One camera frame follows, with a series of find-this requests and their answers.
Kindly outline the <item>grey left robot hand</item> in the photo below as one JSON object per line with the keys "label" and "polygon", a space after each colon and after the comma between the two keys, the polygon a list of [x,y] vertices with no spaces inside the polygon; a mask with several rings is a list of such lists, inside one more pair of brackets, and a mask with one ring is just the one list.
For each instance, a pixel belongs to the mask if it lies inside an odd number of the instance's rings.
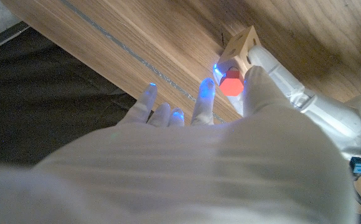
{"label": "grey left robot hand", "polygon": [[244,75],[250,65],[263,67],[290,104],[320,126],[346,159],[361,157],[361,95],[342,103],[314,93],[262,46],[252,47],[246,58],[250,61],[229,67],[216,63],[213,76],[217,84],[225,81],[228,70]]}

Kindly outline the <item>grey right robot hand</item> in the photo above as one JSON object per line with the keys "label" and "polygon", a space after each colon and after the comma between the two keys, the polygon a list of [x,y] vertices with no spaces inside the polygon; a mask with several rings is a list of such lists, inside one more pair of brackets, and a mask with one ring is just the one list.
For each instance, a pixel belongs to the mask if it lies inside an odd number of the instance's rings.
{"label": "grey right robot hand", "polygon": [[215,84],[192,124],[150,84],[126,116],[29,169],[0,167],[0,223],[355,223],[350,171],[264,68],[245,76],[242,119],[214,124]]}

